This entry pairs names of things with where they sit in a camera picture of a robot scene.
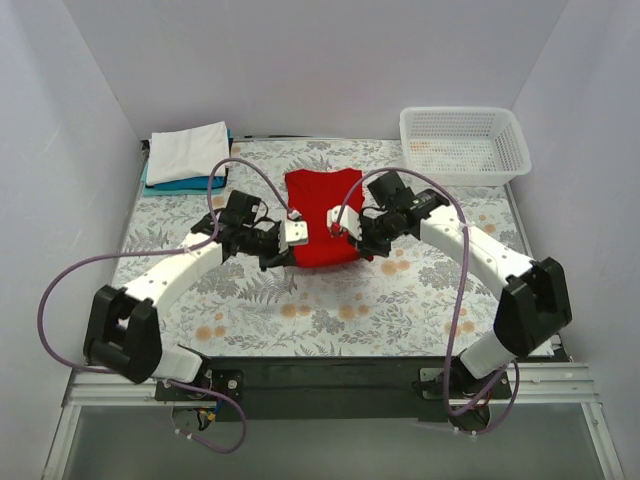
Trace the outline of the red t shirt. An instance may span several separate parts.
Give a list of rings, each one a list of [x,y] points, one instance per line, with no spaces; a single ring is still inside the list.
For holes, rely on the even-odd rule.
[[[351,187],[362,176],[361,170],[352,168],[335,172],[301,169],[285,174],[288,204],[301,213],[309,232],[309,242],[294,248],[298,267],[331,267],[360,259],[357,249],[345,236],[331,235],[326,215],[342,204]]]

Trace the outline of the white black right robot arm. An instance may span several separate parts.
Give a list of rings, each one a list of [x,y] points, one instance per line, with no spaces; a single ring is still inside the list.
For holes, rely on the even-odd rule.
[[[402,180],[406,169],[376,169],[363,180],[382,213],[360,218],[356,241],[361,252],[382,255],[392,241],[411,235],[459,262],[464,287],[473,275],[495,296],[491,329],[455,354],[448,349],[442,373],[464,397],[475,397],[489,376],[534,350],[573,319],[565,272],[548,257],[537,261],[498,242],[471,225],[460,203],[435,182],[414,193]]]

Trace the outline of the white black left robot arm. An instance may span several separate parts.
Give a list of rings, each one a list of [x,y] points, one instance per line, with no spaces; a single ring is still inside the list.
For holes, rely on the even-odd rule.
[[[237,190],[227,204],[194,224],[173,254],[122,287],[105,285],[94,295],[83,353],[87,360],[140,384],[175,380],[193,400],[213,386],[203,357],[184,347],[165,347],[160,323],[171,306],[209,271],[237,254],[255,256],[267,269],[308,239],[306,224],[289,212],[276,221],[257,216],[261,199]]]

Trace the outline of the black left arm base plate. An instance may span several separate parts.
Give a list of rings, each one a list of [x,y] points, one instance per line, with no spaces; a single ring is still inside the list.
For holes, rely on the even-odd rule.
[[[239,401],[243,395],[244,372],[242,370],[212,369],[206,367],[198,373],[190,386],[219,392]],[[156,384],[154,399],[157,401],[203,401],[216,399],[215,396],[200,392],[166,385],[164,382]]]

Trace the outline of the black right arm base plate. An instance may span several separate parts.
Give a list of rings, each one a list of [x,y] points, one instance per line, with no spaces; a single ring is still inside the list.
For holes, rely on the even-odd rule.
[[[506,368],[490,372],[488,375],[476,379],[466,374],[461,366],[454,361],[451,366],[449,380],[449,398],[451,400],[471,400],[499,374],[497,380],[481,399],[508,400],[512,396],[512,388],[506,373]],[[413,384],[414,390],[426,400],[442,400],[444,398],[444,360],[424,361],[419,363],[417,380]]]

